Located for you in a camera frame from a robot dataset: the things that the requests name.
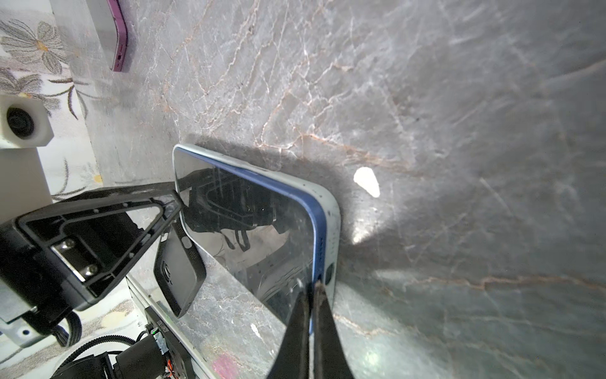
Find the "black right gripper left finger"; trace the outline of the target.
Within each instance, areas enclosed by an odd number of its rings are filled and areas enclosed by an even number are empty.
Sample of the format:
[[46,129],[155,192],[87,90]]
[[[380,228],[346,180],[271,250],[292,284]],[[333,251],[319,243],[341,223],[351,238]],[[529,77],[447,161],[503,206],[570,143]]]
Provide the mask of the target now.
[[282,343],[267,379],[309,378],[309,292],[298,294]]

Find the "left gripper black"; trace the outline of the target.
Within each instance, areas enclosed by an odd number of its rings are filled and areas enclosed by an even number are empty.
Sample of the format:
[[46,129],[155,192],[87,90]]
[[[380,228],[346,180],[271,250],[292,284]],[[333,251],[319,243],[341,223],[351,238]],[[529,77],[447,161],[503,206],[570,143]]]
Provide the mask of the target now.
[[1,281],[24,319],[50,332],[73,310],[98,303],[178,217],[171,183],[104,187],[1,223]]

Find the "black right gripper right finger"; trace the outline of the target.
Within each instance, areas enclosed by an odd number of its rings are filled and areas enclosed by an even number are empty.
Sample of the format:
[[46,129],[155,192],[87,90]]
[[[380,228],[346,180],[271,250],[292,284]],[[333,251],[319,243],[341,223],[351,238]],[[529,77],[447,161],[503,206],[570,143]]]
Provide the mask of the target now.
[[342,349],[325,286],[321,281],[314,284],[312,326],[314,334],[314,377],[354,379]]

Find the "black phone case front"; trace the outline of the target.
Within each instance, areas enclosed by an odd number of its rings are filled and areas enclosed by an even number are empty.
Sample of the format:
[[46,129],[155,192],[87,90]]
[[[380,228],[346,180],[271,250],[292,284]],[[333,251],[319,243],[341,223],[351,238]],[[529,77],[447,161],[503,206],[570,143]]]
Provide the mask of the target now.
[[207,273],[197,248],[180,221],[175,221],[160,237],[153,273],[172,313],[176,318],[183,317],[205,282]]

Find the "small dark phone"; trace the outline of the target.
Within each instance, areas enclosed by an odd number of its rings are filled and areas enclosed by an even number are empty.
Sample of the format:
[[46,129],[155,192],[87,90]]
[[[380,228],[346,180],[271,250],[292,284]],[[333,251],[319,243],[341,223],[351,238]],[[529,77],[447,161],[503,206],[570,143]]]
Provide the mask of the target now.
[[118,0],[87,0],[93,25],[111,71],[122,72],[128,30]]

